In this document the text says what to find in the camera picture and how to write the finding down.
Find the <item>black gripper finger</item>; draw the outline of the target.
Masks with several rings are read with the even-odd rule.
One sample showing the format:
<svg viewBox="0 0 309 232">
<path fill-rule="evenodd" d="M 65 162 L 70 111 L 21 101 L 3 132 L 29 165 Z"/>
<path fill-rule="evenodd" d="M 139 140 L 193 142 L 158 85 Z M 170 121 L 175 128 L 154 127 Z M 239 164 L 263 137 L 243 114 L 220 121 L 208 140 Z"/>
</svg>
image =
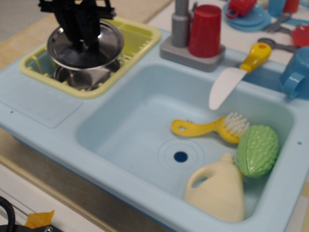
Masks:
<svg viewBox="0 0 309 232">
<path fill-rule="evenodd" d="M 81 41 L 81 34 L 74 13 L 71 11 L 57 11 L 55 17 L 68 40 L 76 49 L 81 50 L 83 42 Z"/>
<path fill-rule="evenodd" d="M 100 22 L 97 14 L 77 14 L 79 36 L 77 49 L 87 51 L 98 42 Z"/>
</svg>

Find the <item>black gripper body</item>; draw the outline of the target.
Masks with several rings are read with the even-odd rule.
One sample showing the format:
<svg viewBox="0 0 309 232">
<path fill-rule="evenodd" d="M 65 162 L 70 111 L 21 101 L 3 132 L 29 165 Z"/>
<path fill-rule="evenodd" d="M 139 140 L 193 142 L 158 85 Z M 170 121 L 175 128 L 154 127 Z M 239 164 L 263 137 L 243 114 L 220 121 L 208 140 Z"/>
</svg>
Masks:
<svg viewBox="0 0 309 232">
<path fill-rule="evenodd" d="M 99 20 L 113 19 L 115 8 L 109 0 L 104 0 L 104 6 L 98 6 L 96 0 L 40 0 L 38 6 L 42 12 L 53 13 L 57 20 Z"/>
</svg>

